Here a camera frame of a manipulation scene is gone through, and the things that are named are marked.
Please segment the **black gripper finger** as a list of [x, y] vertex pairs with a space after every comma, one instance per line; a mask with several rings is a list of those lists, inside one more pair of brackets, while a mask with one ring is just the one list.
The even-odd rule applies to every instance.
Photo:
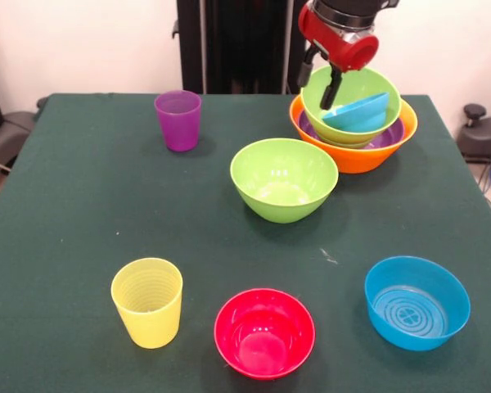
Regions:
[[304, 54], [304, 59], [300, 67], [300, 73], [298, 76], [299, 87], [305, 87], [308, 84], [310, 75], [313, 70], [313, 58], [316, 56], [317, 53], [318, 53], [317, 47], [309, 47], [306, 50]]
[[336, 95], [340, 89], [342, 79], [342, 71], [335, 65], [331, 65], [331, 82], [326, 86], [320, 102], [320, 107], [322, 110], [331, 109]]

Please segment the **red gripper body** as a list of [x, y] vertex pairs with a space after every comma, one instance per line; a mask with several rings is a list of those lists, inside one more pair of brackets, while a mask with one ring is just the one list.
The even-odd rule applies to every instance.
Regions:
[[310, 47], [342, 72], [360, 70], [376, 55], [378, 2], [306, 2], [298, 26]]

